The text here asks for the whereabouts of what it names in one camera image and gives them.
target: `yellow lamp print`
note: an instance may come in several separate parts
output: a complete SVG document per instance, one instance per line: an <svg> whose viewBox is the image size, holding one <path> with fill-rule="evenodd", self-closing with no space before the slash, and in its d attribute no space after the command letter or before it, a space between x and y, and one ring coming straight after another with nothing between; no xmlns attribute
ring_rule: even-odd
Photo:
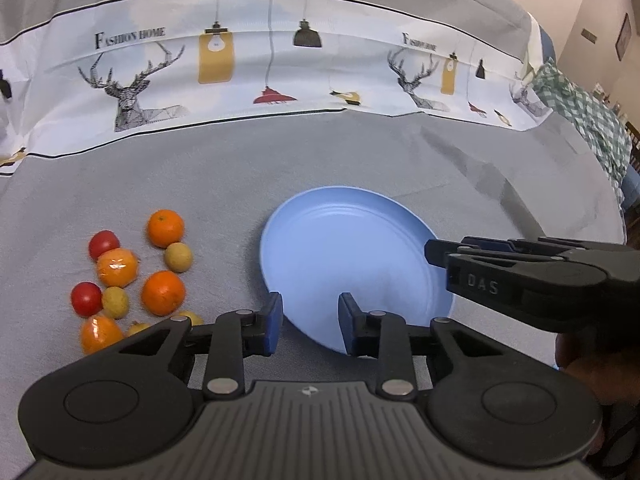
<svg viewBox="0 0 640 480"><path fill-rule="evenodd" d="M442 88L440 92L445 95L453 95L456 92L456 69L458 67L458 56L454 52L444 63L442 70Z"/></svg>
<svg viewBox="0 0 640 480"><path fill-rule="evenodd" d="M234 36L216 20L198 40L198 83L223 83L234 74Z"/></svg>

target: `plate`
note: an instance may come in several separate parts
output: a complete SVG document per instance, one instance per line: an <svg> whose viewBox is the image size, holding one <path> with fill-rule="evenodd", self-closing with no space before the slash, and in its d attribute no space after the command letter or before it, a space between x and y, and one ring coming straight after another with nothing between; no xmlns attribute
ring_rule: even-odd
<svg viewBox="0 0 640 480"><path fill-rule="evenodd" d="M338 297L350 292L364 312L386 310L428 326L448 316L453 296L446 271L430 266L429 227L383 195L356 187L319 187L283 203L260 239L260 267L269 290L282 294L284 314L314 341L345 352Z"/></svg>

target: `gingham fabric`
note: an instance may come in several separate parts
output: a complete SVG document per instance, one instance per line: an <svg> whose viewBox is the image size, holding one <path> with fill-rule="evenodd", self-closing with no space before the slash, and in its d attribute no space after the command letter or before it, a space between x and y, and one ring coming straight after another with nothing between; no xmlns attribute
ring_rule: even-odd
<svg viewBox="0 0 640 480"><path fill-rule="evenodd" d="M631 139L622 122L603 103L572 83L551 59L536 74L532 86L540 100L573 124L587 141L622 204L620 186L631 157Z"/></svg>

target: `red cherry tomato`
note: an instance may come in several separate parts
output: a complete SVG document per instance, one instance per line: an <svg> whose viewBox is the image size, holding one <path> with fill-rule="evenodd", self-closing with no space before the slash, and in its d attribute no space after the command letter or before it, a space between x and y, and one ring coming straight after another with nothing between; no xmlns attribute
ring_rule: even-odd
<svg viewBox="0 0 640 480"><path fill-rule="evenodd" d="M78 283L71 291L71 306L78 316L89 317L102 309L102 291L95 283Z"/></svg>
<svg viewBox="0 0 640 480"><path fill-rule="evenodd" d="M89 256L93 261L98 259L102 253L117 249L120 246L120 240L111 231L100 231L96 233L89 242Z"/></svg>

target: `orange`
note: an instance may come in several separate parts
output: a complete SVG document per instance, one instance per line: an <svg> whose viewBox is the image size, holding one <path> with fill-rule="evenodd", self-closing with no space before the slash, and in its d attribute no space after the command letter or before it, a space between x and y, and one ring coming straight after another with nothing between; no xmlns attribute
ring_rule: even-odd
<svg viewBox="0 0 640 480"><path fill-rule="evenodd" d="M146 279L140 299L146 309L156 316L167 316L181 306L187 291L178 275L159 270Z"/></svg>
<svg viewBox="0 0 640 480"><path fill-rule="evenodd" d="M124 335L116 322L99 314L87 319L80 329L80 345L85 354L93 354L121 339L124 339Z"/></svg>
<svg viewBox="0 0 640 480"><path fill-rule="evenodd" d="M95 269L106 286L123 288L138 277L138 258L128 249L112 249L98 257Z"/></svg>
<svg viewBox="0 0 640 480"><path fill-rule="evenodd" d="M163 249L175 242L179 242L183 234L184 220L177 212L170 209L156 211L146 224L146 235L149 241Z"/></svg>

